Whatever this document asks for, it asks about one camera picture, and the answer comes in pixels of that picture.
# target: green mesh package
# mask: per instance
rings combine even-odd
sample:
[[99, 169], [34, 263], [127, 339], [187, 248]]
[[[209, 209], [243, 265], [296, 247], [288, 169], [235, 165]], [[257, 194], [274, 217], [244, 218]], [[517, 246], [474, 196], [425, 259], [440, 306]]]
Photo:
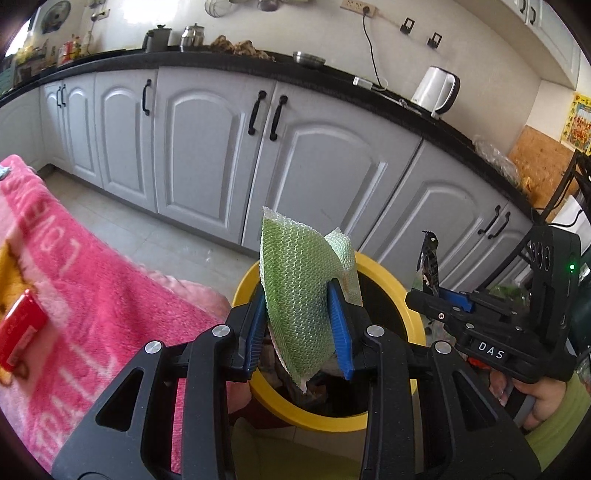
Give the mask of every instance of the green mesh package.
[[338, 278], [345, 299], [361, 305], [355, 252], [340, 230], [313, 228], [264, 208], [261, 281], [277, 354], [302, 391], [335, 352], [326, 285]]

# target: wooden cutting board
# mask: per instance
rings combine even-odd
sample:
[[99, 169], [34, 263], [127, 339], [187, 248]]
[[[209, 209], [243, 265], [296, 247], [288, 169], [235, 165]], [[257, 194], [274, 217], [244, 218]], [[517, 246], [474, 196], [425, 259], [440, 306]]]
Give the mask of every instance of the wooden cutting board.
[[[517, 166], [522, 185], [527, 177], [531, 179], [527, 189], [530, 191], [526, 194], [534, 207], [544, 208], [550, 201], [573, 154], [571, 149], [548, 135], [528, 125], [524, 127], [508, 157]], [[578, 186], [573, 182], [568, 192], [575, 194], [577, 190]], [[554, 210], [548, 221], [551, 221], [559, 210], [560, 207]]]

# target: kettle handle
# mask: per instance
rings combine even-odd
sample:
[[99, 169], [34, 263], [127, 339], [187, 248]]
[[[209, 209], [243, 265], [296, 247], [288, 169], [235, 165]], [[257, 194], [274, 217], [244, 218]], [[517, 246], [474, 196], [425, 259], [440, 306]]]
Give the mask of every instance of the kettle handle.
[[[442, 97], [444, 95], [443, 92], [446, 90], [446, 86], [450, 85], [449, 94], [444, 101], [442, 101]], [[460, 79], [453, 73], [448, 73], [443, 84], [443, 88], [441, 89], [441, 93], [439, 94], [439, 98], [435, 103], [435, 108], [431, 113], [432, 117], [436, 117], [437, 115], [441, 115], [447, 112], [453, 105], [453, 102], [456, 101], [457, 94], [460, 91]]]

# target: person's hand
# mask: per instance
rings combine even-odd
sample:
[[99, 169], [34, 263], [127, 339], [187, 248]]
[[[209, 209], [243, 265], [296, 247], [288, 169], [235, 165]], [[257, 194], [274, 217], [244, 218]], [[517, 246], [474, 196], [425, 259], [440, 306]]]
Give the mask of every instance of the person's hand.
[[[507, 388], [506, 376], [497, 370], [493, 370], [490, 374], [490, 380], [491, 386], [489, 390], [504, 407], [508, 399], [505, 393]], [[513, 386], [520, 392], [535, 397], [534, 408], [523, 424], [523, 428], [526, 430], [534, 430], [543, 421], [548, 420], [558, 410], [566, 393], [566, 383], [546, 377], [531, 385], [514, 378]]]

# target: white kettle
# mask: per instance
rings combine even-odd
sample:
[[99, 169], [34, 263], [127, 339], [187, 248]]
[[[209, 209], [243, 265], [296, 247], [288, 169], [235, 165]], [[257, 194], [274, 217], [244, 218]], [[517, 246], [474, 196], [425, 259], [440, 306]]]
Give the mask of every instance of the white kettle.
[[460, 77], [439, 67], [429, 67], [414, 92], [412, 103], [431, 112], [433, 118], [447, 112], [460, 91]]

